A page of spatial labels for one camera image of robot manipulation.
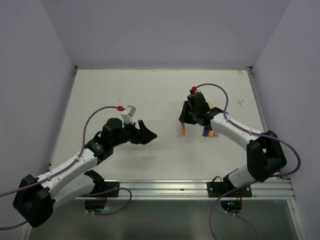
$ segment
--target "yellow block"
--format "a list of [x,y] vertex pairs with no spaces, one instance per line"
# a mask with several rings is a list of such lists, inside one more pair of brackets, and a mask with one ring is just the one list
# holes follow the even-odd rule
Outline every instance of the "yellow block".
[[210,102],[207,102],[207,103],[208,103],[210,109],[214,108],[214,106]]
[[208,137],[213,138],[214,135],[215,135],[215,131],[214,130],[209,131]]

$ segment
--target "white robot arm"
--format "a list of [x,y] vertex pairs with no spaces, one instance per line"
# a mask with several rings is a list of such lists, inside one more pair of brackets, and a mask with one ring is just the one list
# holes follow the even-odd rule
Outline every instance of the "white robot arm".
[[114,147],[126,142],[145,145],[157,137],[142,120],[138,120],[139,129],[136,128],[132,121],[135,111],[134,106],[124,108],[123,122],[110,118],[102,131],[65,163],[38,177],[28,175],[22,179],[19,188],[24,189],[16,193],[13,206],[32,227],[43,224],[54,209],[74,198],[109,190],[104,179],[89,169],[110,157]]
[[262,133],[231,119],[224,111],[209,107],[201,92],[190,91],[179,117],[181,123],[199,124],[206,129],[225,135],[247,153],[247,164],[223,178],[222,182],[213,182],[212,188],[218,195],[252,181],[264,182],[287,164],[286,157],[278,141],[264,136],[277,137],[272,131]]

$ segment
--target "black mounting bracket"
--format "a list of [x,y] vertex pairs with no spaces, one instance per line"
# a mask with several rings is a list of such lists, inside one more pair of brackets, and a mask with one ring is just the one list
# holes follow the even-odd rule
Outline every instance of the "black mounting bracket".
[[[38,182],[37,177],[28,175],[21,180],[19,188],[26,187]],[[36,228],[43,224],[53,213],[56,200],[51,198],[49,187],[41,184],[18,191],[13,200],[13,207]]]
[[[100,176],[94,170],[88,170],[84,175],[89,176],[92,181],[95,183],[94,188],[90,194],[102,193],[114,188],[119,188],[120,183],[118,181],[105,181],[105,179]],[[117,198],[119,195],[119,190],[114,190],[108,193],[108,198]]]
[[[222,194],[227,193],[228,191],[221,191],[221,189],[225,188],[225,183],[223,181],[209,181],[206,183],[206,190],[208,192],[209,198],[218,198]],[[237,198],[242,193],[243,198],[251,198],[252,191],[251,186],[248,185],[246,187],[241,188],[239,191],[235,191],[226,198]]]

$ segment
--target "small colored block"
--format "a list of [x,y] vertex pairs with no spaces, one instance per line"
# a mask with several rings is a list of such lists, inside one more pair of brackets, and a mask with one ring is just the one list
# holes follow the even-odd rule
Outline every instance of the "small colored block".
[[209,129],[203,129],[203,134],[202,134],[202,136],[204,136],[204,137],[208,137],[208,134],[209,134]]
[[209,138],[213,138],[214,135],[215,135],[215,131],[213,131],[213,130],[209,131],[209,135],[208,135]]
[[208,105],[209,105],[209,108],[210,108],[210,109],[213,109],[213,108],[214,108],[214,106],[213,106],[210,102],[208,102]]
[[186,135],[186,128],[185,128],[185,124],[183,122],[180,122],[180,134]]

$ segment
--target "red connector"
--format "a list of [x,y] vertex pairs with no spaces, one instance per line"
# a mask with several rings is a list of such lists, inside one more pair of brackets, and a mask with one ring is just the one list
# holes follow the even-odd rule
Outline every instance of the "red connector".
[[123,110],[125,110],[125,108],[123,107],[123,106],[118,106],[117,108],[116,108],[118,111],[123,111]]
[[195,86],[193,86],[190,90],[190,93],[193,94],[197,91],[197,88]]

